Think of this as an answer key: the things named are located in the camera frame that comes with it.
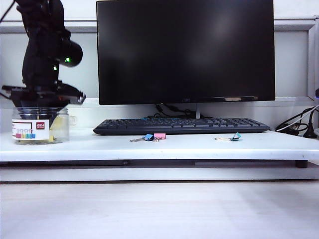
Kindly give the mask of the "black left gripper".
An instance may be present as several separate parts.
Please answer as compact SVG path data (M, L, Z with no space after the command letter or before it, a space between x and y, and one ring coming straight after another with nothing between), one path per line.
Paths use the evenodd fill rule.
M55 81L52 88L4 85L1 89L9 94L21 119L37 119L38 107L38 118L49 120L49 127L60 111L75 103L75 88L61 80Z

